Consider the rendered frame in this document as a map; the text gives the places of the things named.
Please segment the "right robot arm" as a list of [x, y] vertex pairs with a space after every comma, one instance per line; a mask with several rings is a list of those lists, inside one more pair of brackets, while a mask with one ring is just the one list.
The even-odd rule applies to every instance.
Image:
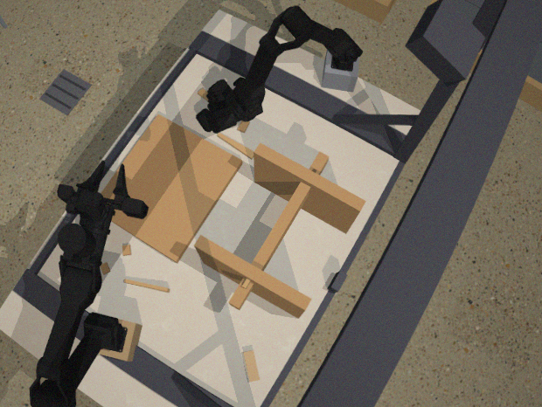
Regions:
[[[265, 82], [277, 57], [284, 51], [299, 48], [310, 39], [323, 44], [331, 53], [333, 69], [352, 72], [352, 61], [357, 61], [363, 53], [359, 46], [343, 29], [332, 30], [313, 20], [314, 24], [307, 16], [297, 5], [287, 8], [274, 19], [268, 33], [260, 39], [259, 49], [246, 78], [233, 90], [224, 79], [209, 88], [207, 99], [211, 103], [215, 102], [217, 107], [226, 105], [217, 110], [218, 112], [207, 115], [207, 122], [213, 133], [217, 134], [235, 126], [238, 121], [247, 122], [262, 114]], [[279, 44], [275, 39], [282, 24], [295, 37], [294, 41]]]

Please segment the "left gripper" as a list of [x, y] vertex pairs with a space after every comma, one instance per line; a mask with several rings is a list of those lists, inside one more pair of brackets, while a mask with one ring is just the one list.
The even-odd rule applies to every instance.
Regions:
[[[60, 184], [57, 191], [58, 197], [66, 203], [70, 195], [78, 196], [81, 190], [98, 192], [104, 166], [105, 162], [101, 161], [101, 163], [95, 169], [94, 173], [85, 182], [77, 183], [77, 192], [74, 191], [72, 186]], [[125, 168], [124, 165], [121, 164], [116, 186], [113, 190], [113, 193], [115, 194], [115, 199], [103, 197], [105, 204], [110, 206], [108, 218], [103, 224], [103, 226], [101, 228], [97, 228], [95, 227], [95, 222], [92, 221], [87, 221], [86, 225], [80, 225], [88, 231], [106, 238], [110, 234], [109, 227], [111, 224], [112, 216], [115, 215], [115, 209], [123, 211], [128, 217], [144, 219], [147, 216], [149, 209], [146, 203], [142, 200], [131, 198], [130, 196], [127, 196], [127, 194], [123, 194], [123, 192], [128, 194], [125, 178]]]

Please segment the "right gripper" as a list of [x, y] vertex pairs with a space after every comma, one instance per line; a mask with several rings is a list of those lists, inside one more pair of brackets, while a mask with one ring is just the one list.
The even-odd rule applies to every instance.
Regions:
[[[233, 85], [234, 85], [234, 86], [237, 86], [237, 85], [239, 84], [239, 82], [240, 82], [241, 80], [243, 80], [243, 79], [245, 79], [245, 78], [239, 77], [237, 80], [235, 80], [235, 81], [233, 82]], [[196, 119], [198, 120], [199, 124], [200, 124], [201, 127], [204, 129], [204, 131], [206, 131], [206, 132], [211, 132], [211, 129], [210, 129], [210, 127], [209, 127], [209, 125], [208, 125], [208, 122], [207, 122], [207, 115], [208, 115], [209, 113], [212, 113], [212, 112], [214, 112], [214, 111], [217, 111], [217, 110], [219, 110], [219, 109], [221, 109], [221, 108], [223, 108], [223, 107], [217, 107], [216, 104], [215, 104], [215, 102], [214, 102], [214, 103], [211, 103], [210, 101], [208, 101], [208, 102], [209, 102], [209, 104], [207, 105], [207, 107], [209, 108], [210, 111], [209, 111], [207, 108], [201, 110], [201, 111], [196, 115]]]

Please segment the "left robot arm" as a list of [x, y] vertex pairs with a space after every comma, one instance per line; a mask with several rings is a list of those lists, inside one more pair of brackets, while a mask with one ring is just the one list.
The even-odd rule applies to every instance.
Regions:
[[[109, 212], [110, 206], [99, 192], [81, 190], [66, 203], [66, 213], [79, 214], [80, 224], [92, 221], [97, 228], [103, 226]], [[76, 407], [75, 389], [101, 349], [123, 351], [128, 329], [115, 317], [92, 312], [84, 320], [84, 337], [69, 357], [84, 310], [101, 290], [106, 240], [79, 224], [67, 224], [59, 231], [58, 243], [64, 252], [59, 262], [61, 303], [30, 387], [31, 407]], [[41, 377], [47, 380], [40, 384]]]

